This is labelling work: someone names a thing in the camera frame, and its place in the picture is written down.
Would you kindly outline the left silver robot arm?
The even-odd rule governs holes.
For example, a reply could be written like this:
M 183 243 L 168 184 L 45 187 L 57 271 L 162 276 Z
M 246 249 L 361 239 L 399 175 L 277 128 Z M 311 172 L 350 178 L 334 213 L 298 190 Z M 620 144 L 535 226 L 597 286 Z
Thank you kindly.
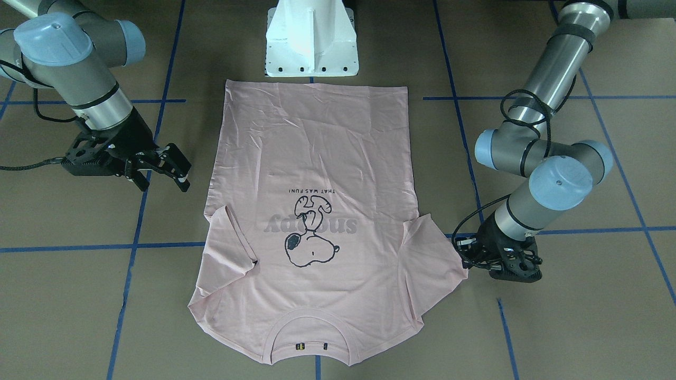
M 478 232 L 452 243 L 466 269 L 492 275 L 528 277 L 542 263 L 534 238 L 585 197 L 611 173 L 611 150 L 601 142 L 558 144 L 551 120 L 565 105 L 577 72 L 596 41 L 615 20 L 673 18 L 674 1 L 567 1 L 555 31 L 522 89 L 500 103 L 504 120 L 484 130 L 475 144 L 478 163 L 525 178 Z

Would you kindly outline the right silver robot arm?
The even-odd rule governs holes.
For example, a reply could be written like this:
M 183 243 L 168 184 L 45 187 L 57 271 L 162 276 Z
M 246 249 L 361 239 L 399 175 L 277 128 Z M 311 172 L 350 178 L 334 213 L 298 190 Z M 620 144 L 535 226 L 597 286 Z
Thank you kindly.
M 57 164 L 74 176 L 118 176 L 142 192 L 145 171 L 168 176 L 182 192 L 190 186 L 191 163 L 175 145 L 160 147 L 154 133 L 125 95 L 111 68 L 145 56 L 142 31 L 128 20 L 108 20 L 79 1 L 9 1 L 27 17 L 2 30 L 2 77 L 32 88 L 53 89 L 74 112 L 80 132 Z

